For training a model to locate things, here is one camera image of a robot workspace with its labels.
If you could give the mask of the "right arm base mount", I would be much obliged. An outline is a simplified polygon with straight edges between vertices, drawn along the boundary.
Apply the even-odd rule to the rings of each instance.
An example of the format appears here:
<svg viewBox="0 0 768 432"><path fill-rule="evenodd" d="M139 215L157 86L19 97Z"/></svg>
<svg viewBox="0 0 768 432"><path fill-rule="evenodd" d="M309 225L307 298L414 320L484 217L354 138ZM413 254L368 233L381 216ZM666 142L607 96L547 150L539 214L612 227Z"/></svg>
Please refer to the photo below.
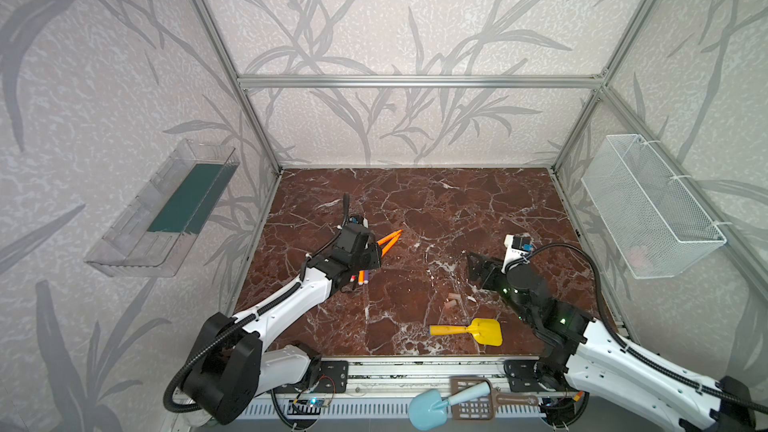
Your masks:
<svg viewBox="0 0 768 432"><path fill-rule="evenodd" d="M563 375L539 360L506 359L503 371L511 392L555 393L569 390Z"/></svg>

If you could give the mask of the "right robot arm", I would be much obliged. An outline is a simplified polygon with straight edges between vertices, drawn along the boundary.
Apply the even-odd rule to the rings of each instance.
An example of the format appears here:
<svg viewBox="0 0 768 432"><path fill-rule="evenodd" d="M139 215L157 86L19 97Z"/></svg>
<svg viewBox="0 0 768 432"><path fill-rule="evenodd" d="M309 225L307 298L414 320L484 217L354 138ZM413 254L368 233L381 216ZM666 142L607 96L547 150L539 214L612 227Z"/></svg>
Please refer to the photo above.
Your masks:
<svg viewBox="0 0 768 432"><path fill-rule="evenodd" d="M540 384L603 398L666 431L756 430L767 408L742 382L696 374L622 338L601 316L554 298L530 263L534 252L512 254L503 261L470 252L468 276L497 293L545 344Z"/></svg>

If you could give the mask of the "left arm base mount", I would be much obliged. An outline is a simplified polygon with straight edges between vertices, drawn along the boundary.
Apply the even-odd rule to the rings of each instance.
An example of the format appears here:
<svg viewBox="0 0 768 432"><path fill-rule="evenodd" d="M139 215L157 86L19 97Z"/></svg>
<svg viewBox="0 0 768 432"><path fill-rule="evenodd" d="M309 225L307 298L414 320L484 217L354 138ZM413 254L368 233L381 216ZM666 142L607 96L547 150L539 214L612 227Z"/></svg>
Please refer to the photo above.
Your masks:
<svg viewBox="0 0 768 432"><path fill-rule="evenodd" d="M301 390L319 393L344 393L350 363L346 360L320 360L309 365L301 381Z"/></svg>

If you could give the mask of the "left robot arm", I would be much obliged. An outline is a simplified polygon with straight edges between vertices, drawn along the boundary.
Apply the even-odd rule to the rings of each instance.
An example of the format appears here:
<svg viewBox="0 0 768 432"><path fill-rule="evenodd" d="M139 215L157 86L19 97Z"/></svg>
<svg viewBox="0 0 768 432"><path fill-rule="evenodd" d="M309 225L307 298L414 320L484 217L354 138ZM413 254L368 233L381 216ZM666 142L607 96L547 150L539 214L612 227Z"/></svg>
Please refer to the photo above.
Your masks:
<svg viewBox="0 0 768 432"><path fill-rule="evenodd" d="M272 343L360 272L379 268L382 256L370 229L360 223L339 226L277 292L233 316L215 313L205 321L186 362L166 386L164 408L174 414L204 411L226 425L255 397L302 382L318 354L296 345L272 350Z"/></svg>

